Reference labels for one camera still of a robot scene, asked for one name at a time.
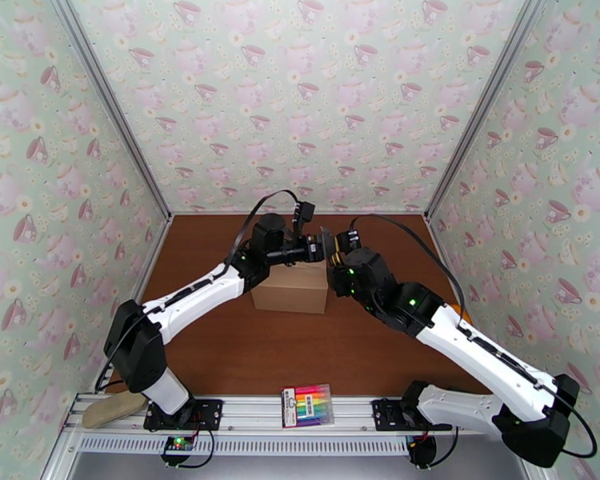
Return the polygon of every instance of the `beige foam pad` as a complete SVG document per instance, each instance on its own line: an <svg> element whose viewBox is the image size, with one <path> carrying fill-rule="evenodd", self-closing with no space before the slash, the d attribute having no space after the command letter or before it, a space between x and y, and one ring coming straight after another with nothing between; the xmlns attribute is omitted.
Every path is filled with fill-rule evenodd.
<svg viewBox="0 0 600 480"><path fill-rule="evenodd" d="M133 394L128 390L114 394L106 399L94 402L82 415L82 425L87 429L99 428L108 422L125 418L137 413L147 404L142 394Z"/></svg>

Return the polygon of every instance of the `floral wallpaper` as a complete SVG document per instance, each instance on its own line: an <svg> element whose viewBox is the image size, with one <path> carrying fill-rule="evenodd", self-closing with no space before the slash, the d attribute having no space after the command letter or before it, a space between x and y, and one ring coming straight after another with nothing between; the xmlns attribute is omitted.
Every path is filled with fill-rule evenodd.
<svg viewBox="0 0 600 480"><path fill-rule="evenodd" d="M175 212L422 211L524 0L72 0Z"/></svg>
<svg viewBox="0 0 600 480"><path fill-rule="evenodd" d="M476 322L575 378L600 444L600 0L550 0L433 224ZM600 452L557 471L600 479Z"/></svg>
<svg viewBox="0 0 600 480"><path fill-rule="evenodd" d="M162 224L45 0L0 0L0 478L39 478Z"/></svg>

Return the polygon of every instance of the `brown wooden floor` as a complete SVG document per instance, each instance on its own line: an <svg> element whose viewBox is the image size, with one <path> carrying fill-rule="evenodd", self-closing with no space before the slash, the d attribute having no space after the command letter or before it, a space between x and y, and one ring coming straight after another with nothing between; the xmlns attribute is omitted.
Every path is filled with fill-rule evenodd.
<svg viewBox="0 0 600 480"><path fill-rule="evenodd" d="M398 219L433 248L420 217ZM226 256L244 216L176 217L144 300L168 294ZM317 215L305 232L345 230L351 216ZM379 251L399 281L419 281L454 301L444 274L406 234L364 218L362 243ZM402 395L413 380L471 392L484 388L440 353L392 331L330 291L326 314L260 311L249 294L184 329L166 348L169 367L194 394L278 394L283 386L328 382L332 394Z"/></svg>

